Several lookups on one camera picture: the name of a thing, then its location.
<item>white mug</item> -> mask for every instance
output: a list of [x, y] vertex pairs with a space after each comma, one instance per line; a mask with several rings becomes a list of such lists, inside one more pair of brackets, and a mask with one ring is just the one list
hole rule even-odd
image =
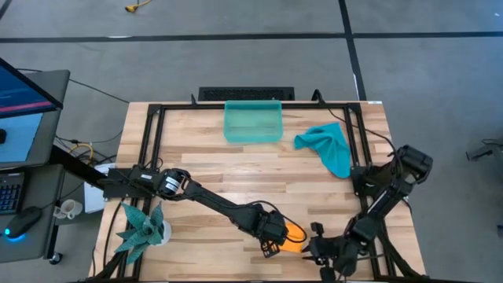
[[82, 204], [75, 200], [65, 200], [61, 207], [55, 207], [53, 216], [58, 219], [74, 219], [82, 212]]

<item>computer mouse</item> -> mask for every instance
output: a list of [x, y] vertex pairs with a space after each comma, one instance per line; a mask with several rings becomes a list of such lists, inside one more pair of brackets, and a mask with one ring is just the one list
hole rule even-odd
[[22, 234], [26, 233], [42, 216], [42, 210], [37, 207], [25, 208], [23, 211], [18, 213], [12, 220], [4, 231], [8, 238], [15, 239]]

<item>keyboard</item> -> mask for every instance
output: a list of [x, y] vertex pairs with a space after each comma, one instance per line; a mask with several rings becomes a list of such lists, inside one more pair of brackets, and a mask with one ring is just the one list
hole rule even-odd
[[0, 215], [20, 211], [24, 190], [24, 173], [0, 174]]

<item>computer monitor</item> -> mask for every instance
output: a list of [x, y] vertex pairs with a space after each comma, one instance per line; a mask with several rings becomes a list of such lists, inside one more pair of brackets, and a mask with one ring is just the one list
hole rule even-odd
[[22, 116], [63, 108], [25, 75], [0, 58], [0, 118]]

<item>artificial plant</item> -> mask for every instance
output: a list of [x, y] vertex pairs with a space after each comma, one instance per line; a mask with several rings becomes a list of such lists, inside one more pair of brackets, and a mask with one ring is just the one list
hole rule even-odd
[[151, 244], [160, 244], [164, 235], [163, 211], [161, 205], [154, 208], [150, 217], [143, 211], [121, 203], [126, 212], [127, 221], [133, 229], [117, 233], [125, 241], [116, 252], [127, 251], [133, 248], [127, 257], [127, 264], [133, 263], [143, 251]]

